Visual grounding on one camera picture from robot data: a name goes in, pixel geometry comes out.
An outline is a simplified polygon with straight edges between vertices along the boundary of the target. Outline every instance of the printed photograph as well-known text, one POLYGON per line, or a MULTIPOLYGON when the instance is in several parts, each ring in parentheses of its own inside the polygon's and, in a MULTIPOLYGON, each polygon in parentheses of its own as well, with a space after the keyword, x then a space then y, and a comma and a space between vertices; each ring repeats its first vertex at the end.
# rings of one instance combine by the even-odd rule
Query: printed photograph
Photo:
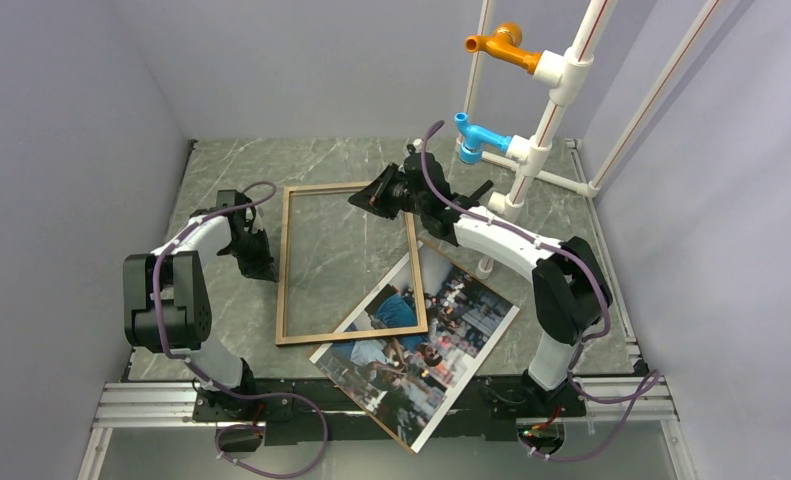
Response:
POLYGON ((396 440, 418 452, 518 313, 518 307, 427 244, 419 247, 424 298, 408 256, 336 332, 414 326, 421 335, 328 343, 310 360, 396 440))

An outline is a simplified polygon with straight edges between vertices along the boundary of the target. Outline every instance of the blue faucet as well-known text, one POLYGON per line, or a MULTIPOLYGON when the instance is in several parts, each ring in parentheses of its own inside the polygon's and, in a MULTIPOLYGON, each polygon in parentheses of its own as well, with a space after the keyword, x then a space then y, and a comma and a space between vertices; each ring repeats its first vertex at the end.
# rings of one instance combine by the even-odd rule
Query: blue faucet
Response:
POLYGON ((511 136, 504 137, 481 126, 470 124, 469 116, 465 112, 454 115, 454 124, 457 125, 457 130, 463 134, 463 144, 460 145, 460 160, 468 165, 474 165, 480 161, 484 143, 488 143, 507 153, 507 148, 509 148, 510 141, 513 139, 511 136))

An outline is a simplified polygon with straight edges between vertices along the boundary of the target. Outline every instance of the wooden frame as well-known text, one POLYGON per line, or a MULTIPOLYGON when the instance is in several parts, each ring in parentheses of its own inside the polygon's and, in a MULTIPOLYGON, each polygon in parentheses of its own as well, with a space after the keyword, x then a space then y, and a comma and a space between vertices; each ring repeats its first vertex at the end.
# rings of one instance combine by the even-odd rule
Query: wooden frame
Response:
MULTIPOLYGON (((277 322, 274 336, 274 344, 278 347, 286 345, 327 343, 344 340, 361 340, 368 338, 393 337, 396 335, 427 333, 427 314, 425 309, 417 308, 416 319, 418 324, 415 327, 383 328, 379 330, 365 330, 359 332, 330 332, 294 336, 289 336, 286 334, 286 303, 289 299, 289 218, 292 213, 292 209, 290 208, 292 197, 354 193, 362 190, 367 185, 368 182, 350 182, 285 187, 283 189, 283 231, 280 235, 280 271, 277 284, 277 322)), ((407 225, 407 246, 409 247, 410 268, 412 269, 413 273, 413 293, 415 298, 423 299, 424 288, 422 287, 421 268, 419 266, 419 252, 418 245, 416 243, 416 225, 413 220, 413 215, 410 213, 404 212, 404 220, 407 225)), ((340 319, 337 325, 339 325, 342 321, 344 321, 344 318, 340 319)))

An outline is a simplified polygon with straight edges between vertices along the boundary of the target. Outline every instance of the marble tabletop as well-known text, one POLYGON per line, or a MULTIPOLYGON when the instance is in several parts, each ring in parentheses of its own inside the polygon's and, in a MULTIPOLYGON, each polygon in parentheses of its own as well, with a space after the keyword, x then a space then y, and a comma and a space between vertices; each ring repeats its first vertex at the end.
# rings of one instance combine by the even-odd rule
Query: marble tabletop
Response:
MULTIPOLYGON (((169 237, 197 208, 214 205, 220 189, 241 189, 256 180, 278 187, 262 206, 263 220, 275 258, 279 256, 284 186, 372 180, 389 163, 401 163, 406 138, 257 138, 208 140, 196 143, 169 225, 169 237)), ((577 178, 564 142, 554 142, 545 165, 552 173, 577 178)), ((467 166, 459 161, 453 138, 430 143, 446 170, 452 190, 471 193, 486 179, 509 190, 513 173, 489 164, 467 166)), ((264 193, 253 189, 251 198, 264 193)), ((350 311, 397 260, 407 252, 404 221, 385 220, 350 206, 347 195, 293 197, 290 216, 288 333, 326 333, 350 311)), ((595 247, 595 231, 585 200, 540 181, 533 183, 517 222, 542 235, 566 239, 577 235, 595 247)), ((440 241, 417 225, 419 238, 439 246, 468 270, 480 254, 440 241)), ((309 362, 309 346, 274 345, 277 284, 244 279, 232 257, 221 257, 204 270, 213 312, 213 335, 247 359, 259 377, 322 377, 309 362)), ((487 285, 522 311, 513 321, 478 374, 519 374, 530 363, 542 329, 536 320, 531 285, 497 265, 487 285)), ((592 342, 579 373, 625 373, 631 370, 620 313, 611 308, 610 334, 592 342)), ((180 380, 191 373, 177 361, 136 349, 131 380, 180 380)))

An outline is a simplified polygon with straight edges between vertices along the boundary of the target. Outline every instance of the orange faucet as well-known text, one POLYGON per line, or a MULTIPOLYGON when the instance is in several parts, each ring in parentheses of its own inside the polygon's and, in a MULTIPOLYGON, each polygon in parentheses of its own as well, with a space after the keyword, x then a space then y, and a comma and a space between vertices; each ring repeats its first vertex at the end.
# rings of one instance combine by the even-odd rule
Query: orange faucet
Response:
POLYGON ((492 35, 472 35, 466 38, 469 53, 484 51, 493 57, 518 65, 533 75, 542 56, 540 52, 526 52, 518 48, 522 43, 522 30, 513 22, 502 23, 492 35))

